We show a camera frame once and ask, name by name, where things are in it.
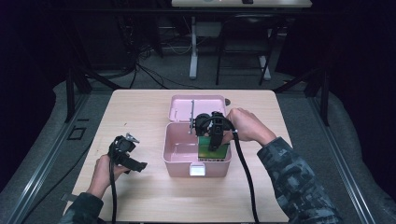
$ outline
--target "black device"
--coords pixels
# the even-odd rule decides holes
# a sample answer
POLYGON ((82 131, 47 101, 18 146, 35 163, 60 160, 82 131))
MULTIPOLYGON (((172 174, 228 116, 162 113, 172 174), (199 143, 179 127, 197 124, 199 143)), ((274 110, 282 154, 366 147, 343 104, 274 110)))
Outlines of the black device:
POLYGON ((224 135, 223 132, 229 131, 231 128, 225 120, 226 118, 224 118, 222 113, 217 111, 212 112, 212 116, 208 114, 200 114, 195 118, 194 126, 196 135, 204 136, 208 133, 211 137, 209 143, 210 151, 215 151, 219 148, 224 135))
POLYGON ((253 4, 253 0, 242 0, 243 4, 253 4))
POLYGON ((141 172, 146 168, 147 163, 130 158, 129 153, 136 147, 134 143, 139 143, 139 141, 129 133, 126 134, 126 137, 117 136, 108 148, 107 155, 114 161, 114 164, 123 165, 132 171, 141 172))

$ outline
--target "camouflage sleeve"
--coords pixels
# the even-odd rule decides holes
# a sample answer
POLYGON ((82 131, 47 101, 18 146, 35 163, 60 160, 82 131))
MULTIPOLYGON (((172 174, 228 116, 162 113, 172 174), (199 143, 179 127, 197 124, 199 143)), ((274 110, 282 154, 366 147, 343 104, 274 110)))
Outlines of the camouflage sleeve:
POLYGON ((257 155, 289 223, 343 223, 312 169, 285 140, 278 137, 257 155))
POLYGON ((89 193, 82 192, 66 210, 59 223, 96 223, 102 207, 102 200, 89 193))

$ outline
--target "pink storage box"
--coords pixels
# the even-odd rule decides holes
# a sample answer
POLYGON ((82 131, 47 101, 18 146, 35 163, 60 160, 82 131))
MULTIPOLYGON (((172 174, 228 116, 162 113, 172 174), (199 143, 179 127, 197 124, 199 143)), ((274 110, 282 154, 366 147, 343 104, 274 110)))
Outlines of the pink storage box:
POLYGON ((192 101, 193 117, 213 111, 224 116, 225 99, 220 95, 175 95, 172 97, 169 120, 166 126, 163 159, 172 177, 222 177, 227 175, 231 161, 231 150, 224 161, 198 161, 198 137, 195 130, 190 133, 192 101))

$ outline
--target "box handle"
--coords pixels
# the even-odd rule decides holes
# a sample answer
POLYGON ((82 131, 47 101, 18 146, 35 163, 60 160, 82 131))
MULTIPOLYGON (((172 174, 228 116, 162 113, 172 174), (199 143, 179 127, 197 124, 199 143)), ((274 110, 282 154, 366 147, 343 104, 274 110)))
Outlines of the box handle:
POLYGON ((205 164, 201 162, 193 162, 190 164, 190 175, 205 175, 205 164))

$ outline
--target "box lid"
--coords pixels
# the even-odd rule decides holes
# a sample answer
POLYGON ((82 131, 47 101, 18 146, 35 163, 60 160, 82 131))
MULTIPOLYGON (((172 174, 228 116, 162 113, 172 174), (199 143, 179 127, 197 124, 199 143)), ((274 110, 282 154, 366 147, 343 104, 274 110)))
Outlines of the box lid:
POLYGON ((174 95, 169 110, 173 122, 189 122, 192 117, 217 111, 226 116, 225 98, 221 95, 174 95))

